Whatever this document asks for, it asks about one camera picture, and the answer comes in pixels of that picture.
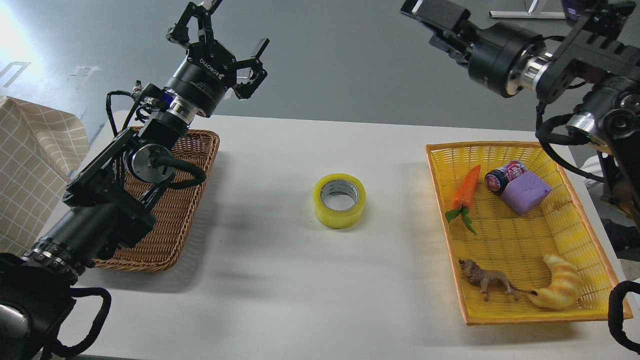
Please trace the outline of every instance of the carrot leaf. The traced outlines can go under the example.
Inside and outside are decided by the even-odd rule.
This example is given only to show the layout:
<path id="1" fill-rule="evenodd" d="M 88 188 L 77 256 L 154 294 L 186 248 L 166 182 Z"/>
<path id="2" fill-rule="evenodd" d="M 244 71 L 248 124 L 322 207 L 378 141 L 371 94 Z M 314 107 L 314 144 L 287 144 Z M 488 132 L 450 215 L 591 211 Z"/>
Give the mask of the carrot leaf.
<path id="1" fill-rule="evenodd" d="M 477 235 L 476 231 L 474 230 L 473 227 L 471 227 L 471 223 L 473 221 L 471 221 L 471 218 L 467 215 L 469 213 L 469 210 L 467 209 L 467 213 L 465 213 L 464 211 L 462 211 L 462 222 L 465 224 L 465 227 L 467 228 L 467 230 L 471 231 L 474 235 Z"/>
<path id="2" fill-rule="evenodd" d="M 447 223 L 451 222 L 451 220 L 458 217 L 458 215 L 460 215 L 463 209 L 464 209 L 464 206 L 460 206 L 460 209 L 453 209 L 444 213 L 444 217 L 447 218 Z"/>

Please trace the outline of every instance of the packing tape roll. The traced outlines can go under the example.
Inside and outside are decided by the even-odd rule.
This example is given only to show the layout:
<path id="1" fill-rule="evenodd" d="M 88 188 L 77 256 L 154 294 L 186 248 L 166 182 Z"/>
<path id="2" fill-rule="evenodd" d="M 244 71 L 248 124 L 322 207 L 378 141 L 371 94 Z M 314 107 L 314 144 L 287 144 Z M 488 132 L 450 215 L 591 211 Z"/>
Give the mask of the packing tape roll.
<path id="1" fill-rule="evenodd" d="M 348 195 L 354 204 L 346 210 L 329 208 L 324 200 L 333 195 Z M 360 180 L 347 174 L 330 174 L 320 179 L 314 188 L 314 212 L 326 227 L 344 229 L 360 220 L 366 197 Z"/>

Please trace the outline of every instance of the purple block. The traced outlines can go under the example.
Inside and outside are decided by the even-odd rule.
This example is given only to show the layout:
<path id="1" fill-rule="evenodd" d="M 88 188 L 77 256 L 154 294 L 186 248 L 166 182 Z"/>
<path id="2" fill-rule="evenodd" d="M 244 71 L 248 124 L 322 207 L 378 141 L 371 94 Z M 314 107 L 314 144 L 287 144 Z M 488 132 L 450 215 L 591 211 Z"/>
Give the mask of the purple block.
<path id="1" fill-rule="evenodd" d="M 551 187 L 531 171 L 511 180 L 500 198 L 516 214 L 522 216 L 542 203 L 551 192 Z"/>

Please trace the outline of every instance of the tape hole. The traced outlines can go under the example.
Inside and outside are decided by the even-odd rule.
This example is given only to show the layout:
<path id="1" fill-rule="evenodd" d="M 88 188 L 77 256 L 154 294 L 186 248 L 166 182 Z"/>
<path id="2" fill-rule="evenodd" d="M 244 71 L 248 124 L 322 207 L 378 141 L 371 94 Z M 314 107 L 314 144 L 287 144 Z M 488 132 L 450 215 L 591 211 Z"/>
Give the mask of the tape hole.
<path id="1" fill-rule="evenodd" d="M 347 180 L 331 180 L 322 187 L 320 198 L 328 208 L 344 211 L 355 205 L 358 200 L 358 190 Z"/>
<path id="2" fill-rule="evenodd" d="M 324 205 L 328 208 L 344 211 L 355 205 L 355 201 L 345 193 L 331 193 L 323 199 Z"/>

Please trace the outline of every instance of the basket rim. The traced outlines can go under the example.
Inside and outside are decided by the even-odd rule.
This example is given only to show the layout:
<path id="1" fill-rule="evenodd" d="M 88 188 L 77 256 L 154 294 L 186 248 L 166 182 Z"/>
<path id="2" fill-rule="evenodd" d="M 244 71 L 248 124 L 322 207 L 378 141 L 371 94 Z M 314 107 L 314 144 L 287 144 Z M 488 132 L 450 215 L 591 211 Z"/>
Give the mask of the basket rim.
<path id="1" fill-rule="evenodd" d="M 427 163 L 429 165 L 429 172 L 432 179 L 433 189 L 436 193 L 438 210 L 440 212 L 440 221 L 442 223 L 442 227 L 445 234 L 445 239 L 447 242 L 447 251 L 449 255 L 449 262 L 451 266 L 451 272 L 453 274 L 453 279 L 456 284 L 456 293 L 458 294 L 458 304 L 460 305 L 460 310 L 462 312 L 463 319 L 467 325 L 498 325 L 498 324 L 514 324 L 514 323 L 550 323 L 550 322 L 574 322 L 574 321 L 594 321 L 594 320 L 606 320 L 607 315 L 603 316 L 566 316 L 563 318 L 552 318 L 552 317 L 531 317 L 531 316 L 523 316 L 521 318 L 497 318 L 497 317 L 488 317 L 481 318 L 478 316 L 471 316 L 468 313 L 467 309 L 467 300 L 464 296 L 462 284 L 458 280 L 458 264 L 457 260 L 453 256 L 453 248 L 452 248 L 452 236 L 449 232 L 449 227 L 447 226 L 447 219 L 445 218 L 445 212 L 447 211 L 444 208 L 444 204 L 442 203 L 442 197 L 440 194 L 440 185 L 438 179 L 435 175 L 436 164 L 432 159 L 432 153 L 439 150 L 444 149 L 457 149 L 461 147 L 483 147 L 483 146 L 506 146 L 506 147 L 521 147 L 521 148 L 542 148 L 539 142 L 519 142 L 519 141 L 476 141 L 476 142 L 451 142 L 451 143 L 434 143 L 427 144 L 424 146 Z M 554 162 L 554 166 L 558 171 L 560 177 L 562 178 L 563 184 L 566 186 L 571 200 L 569 203 L 572 203 L 575 206 L 575 209 L 578 213 L 580 220 L 584 223 L 586 231 L 593 243 L 598 256 L 600 257 L 600 262 L 604 267 L 604 270 L 609 278 L 609 284 L 613 288 L 619 283 L 618 277 L 611 266 L 611 262 L 607 257 L 604 249 L 602 248 L 602 244 L 598 240 L 593 227 L 591 226 L 591 222 L 589 221 L 587 214 L 584 212 L 584 207 L 575 192 L 575 188 L 573 187 L 569 177 L 566 175 L 564 169 Z M 623 317 L 624 319 L 633 318 L 633 312 L 631 311 L 631 307 L 626 299 L 623 300 Z"/>

